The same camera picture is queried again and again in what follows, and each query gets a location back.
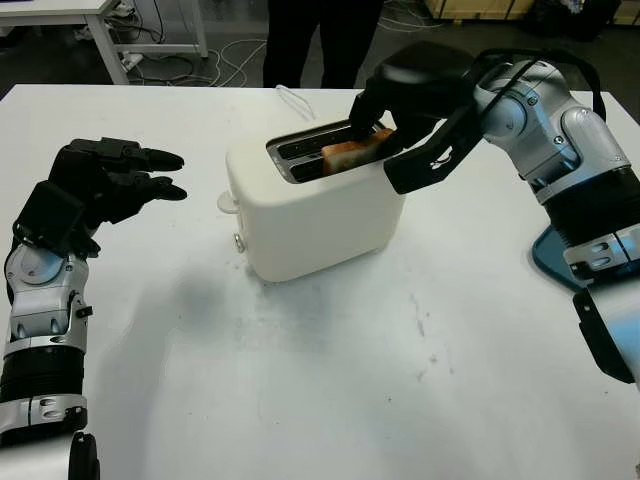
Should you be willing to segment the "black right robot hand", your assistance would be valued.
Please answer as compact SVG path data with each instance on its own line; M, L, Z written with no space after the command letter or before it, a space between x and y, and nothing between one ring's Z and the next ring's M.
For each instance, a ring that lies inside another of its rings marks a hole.
M469 101L473 63L469 52L429 41L392 54L374 69L352 104L349 122L354 137L365 138L388 112L395 123L388 149L413 146Z

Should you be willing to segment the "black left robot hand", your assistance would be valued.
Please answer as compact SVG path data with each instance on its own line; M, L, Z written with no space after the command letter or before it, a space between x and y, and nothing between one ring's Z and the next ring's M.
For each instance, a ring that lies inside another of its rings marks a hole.
M96 257L100 247L92 236L102 223L126 220L154 200L186 199L187 192L165 175L183 167L181 156L135 141L72 140L58 152L48 177L81 204L65 251Z

